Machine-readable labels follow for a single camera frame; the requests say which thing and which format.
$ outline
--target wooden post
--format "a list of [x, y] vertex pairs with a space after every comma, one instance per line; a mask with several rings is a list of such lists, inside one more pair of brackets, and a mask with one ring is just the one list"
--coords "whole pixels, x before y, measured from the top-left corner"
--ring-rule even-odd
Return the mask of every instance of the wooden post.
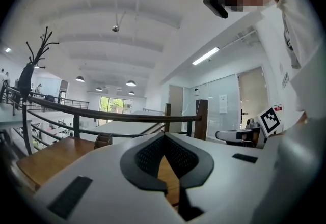
[[80, 138], [80, 131], [79, 131], [79, 116], [73, 116], [73, 135], [76, 138]]
[[193, 128], [193, 123], [188, 122], [187, 123], [187, 136], [191, 137], [192, 136], [192, 128]]
[[[171, 104], [165, 104], [165, 115], [170, 116], [171, 115]], [[170, 131], [170, 123], [165, 123], [164, 132]]]
[[206, 140], [208, 101], [204, 99], [196, 100], [196, 115], [201, 116], [200, 121], [195, 122], [194, 138]]

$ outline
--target window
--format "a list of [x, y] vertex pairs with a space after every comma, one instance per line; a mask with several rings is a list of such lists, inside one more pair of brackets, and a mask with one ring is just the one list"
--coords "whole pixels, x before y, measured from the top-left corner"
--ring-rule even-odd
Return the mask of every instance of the window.
[[[132, 100], [118, 99], [111, 97], [101, 97], [100, 111], [110, 112], [117, 114], [130, 114], [131, 113]], [[99, 125], [106, 124], [109, 120], [99, 120]]]

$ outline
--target ceiling beam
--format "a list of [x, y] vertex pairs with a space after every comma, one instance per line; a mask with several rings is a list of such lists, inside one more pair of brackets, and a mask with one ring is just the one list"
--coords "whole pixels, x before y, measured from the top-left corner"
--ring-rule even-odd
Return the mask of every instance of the ceiling beam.
[[149, 79], [149, 74], [147, 73], [140, 73], [136, 71], [117, 71], [113, 69], [103, 69], [103, 68], [98, 68], [98, 67], [87, 67], [87, 66], [81, 66], [80, 67], [81, 71], [85, 72], [95, 72], [95, 73], [102, 73], [102, 74], [107, 74], [107, 75], [116, 75], [116, 76], [131, 76], [131, 77], [138, 77], [141, 79]]
[[[58, 19], [66, 18], [69, 16], [76, 16], [76, 15], [86, 15], [86, 14], [93, 14], [93, 13], [115, 13], [115, 6], [114, 4], [108, 5], [103, 3], [94, 3], [92, 2], [92, 7], [89, 8], [89, 5], [75, 5], [75, 6], [68, 6], [65, 8], [61, 8], [58, 12], [52, 12], [48, 15], [45, 15], [40, 18], [40, 25], [46, 25], [51, 22], [54, 22]], [[126, 13], [126, 15], [131, 15], [135, 17], [137, 15], [141, 18], [146, 18], [150, 20], [155, 20], [159, 23], [168, 25], [175, 29], [180, 28], [181, 19], [176, 19], [170, 15], [163, 15], [163, 14], [156, 14], [150, 10], [147, 11], [135, 11], [133, 6], [127, 5], [119, 5], [118, 14]]]
[[154, 69], [155, 68], [155, 62], [150, 62], [150, 61], [144, 61], [141, 59], [135, 59], [132, 57], [123, 57], [123, 56], [118, 56], [118, 55], [112, 55], [112, 54], [107, 54], [107, 53], [73, 53], [70, 54], [69, 56], [73, 60], [84, 60], [84, 61], [89, 61], [89, 60], [99, 60], [99, 61], [107, 61], [109, 62], [114, 62], [114, 63], [119, 63], [119, 64], [128, 64], [136, 67], [144, 67], [144, 68], [149, 68], [149, 69]]
[[[65, 34], [58, 37], [58, 41], [61, 43], [66, 42], [85, 42], [85, 41], [93, 41], [93, 42], [108, 42], [108, 43], [116, 43], [118, 44], [118, 34], [93, 34], [93, 33], [78, 33], [78, 34]], [[122, 45], [130, 45], [135, 47], [141, 47], [153, 51], [157, 51], [162, 53], [164, 45], [158, 44], [154, 42], [150, 42], [142, 39], [135, 39], [134, 43], [132, 41], [132, 37], [128, 36], [119, 36], [120, 44]]]

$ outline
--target black rubber pad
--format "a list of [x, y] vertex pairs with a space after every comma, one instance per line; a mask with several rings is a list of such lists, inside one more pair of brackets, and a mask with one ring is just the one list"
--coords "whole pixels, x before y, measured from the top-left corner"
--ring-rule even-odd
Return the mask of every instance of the black rubber pad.
[[88, 177], [78, 176], [47, 208], [57, 216], [67, 219], [92, 181]]
[[253, 156], [249, 156], [249, 155], [244, 155], [244, 154], [240, 154], [240, 153], [236, 153], [232, 156], [233, 158], [242, 160], [242, 161], [247, 161], [247, 162], [251, 162], [251, 163], [255, 163], [257, 161], [257, 157], [253, 157]]

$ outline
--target desk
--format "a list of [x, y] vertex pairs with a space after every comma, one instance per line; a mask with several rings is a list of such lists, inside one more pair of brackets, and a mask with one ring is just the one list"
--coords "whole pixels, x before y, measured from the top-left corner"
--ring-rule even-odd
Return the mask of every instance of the desk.
[[[58, 172], [94, 149], [94, 142], [67, 137], [37, 153], [17, 161], [18, 168], [30, 179], [36, 189]], [[172, 205], [179, 202], [179, 179], [163, 157], [158, 178], [168, 186], [167, 199]]]

